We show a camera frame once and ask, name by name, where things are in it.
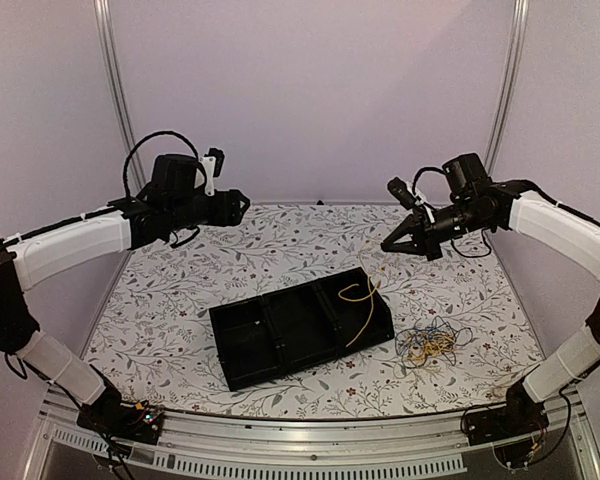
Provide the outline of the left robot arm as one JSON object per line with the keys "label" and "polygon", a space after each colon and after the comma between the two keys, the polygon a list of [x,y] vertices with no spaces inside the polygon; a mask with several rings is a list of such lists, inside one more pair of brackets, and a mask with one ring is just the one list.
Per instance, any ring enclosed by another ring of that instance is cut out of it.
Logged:
{"label": "left robot arm", "polygon": [[104,257],[156,242],[179,247],[174,236],[181,231],[195,235],[202,225],[239,225],[249,200],[236,189],[216,187],[224,161],[217,148],[200,158],[160,155],[138,194],[26,234],[0,236],[0,352],[68,392],[108,434],[121,433],[129,423],[120,392],[43,329],[28,295]]}

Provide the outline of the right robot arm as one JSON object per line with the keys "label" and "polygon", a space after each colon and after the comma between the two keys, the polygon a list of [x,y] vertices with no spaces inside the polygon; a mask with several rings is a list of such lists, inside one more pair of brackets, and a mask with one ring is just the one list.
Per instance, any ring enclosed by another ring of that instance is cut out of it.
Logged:
{"label": "right robot arm", "polygon": [[[448,204],[434,207],[418,190],[425,173],[445,179]],[[519,435],[544,401],[600,366],[600,222],[531,180],[492,179],[475,153],[440,167],[422,167],[408,182],[395,177],[387,189],[408,215],[382,241],[385,252],[433,261],[441,258],[444,244],[474,231],[518,234],[549,250],[548,259],[539,262],[542,273],[531,284],[553,301],[552,315],[581,318],[570,319],[573,332],[556,340],[553,351],[508,388],[497,427],[504,435]]]}

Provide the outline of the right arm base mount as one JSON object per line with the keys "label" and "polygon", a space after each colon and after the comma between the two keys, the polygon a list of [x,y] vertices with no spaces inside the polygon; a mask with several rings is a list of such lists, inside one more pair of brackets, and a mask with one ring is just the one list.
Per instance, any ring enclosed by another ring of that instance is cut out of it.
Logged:
{"label": "right arm base mount", "polygon": [[547,437],[549,420],[543,407],[519,416],[507,406],[478,405],[462,414],[460,430],[471,446],[489,444],[496,461],[507,470],[527,468]]}

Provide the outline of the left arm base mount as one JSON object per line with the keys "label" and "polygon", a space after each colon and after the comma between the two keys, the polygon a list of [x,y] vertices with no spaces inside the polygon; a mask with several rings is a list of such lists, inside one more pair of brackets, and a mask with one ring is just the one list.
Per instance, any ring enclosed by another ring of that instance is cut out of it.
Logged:
{"label": "left arm base mount", "polygon": [[114,438],[156,445],[164,424],[164,408],[149,405],[124,404],[115,399],[82,405],[77,419],[81,428]]}

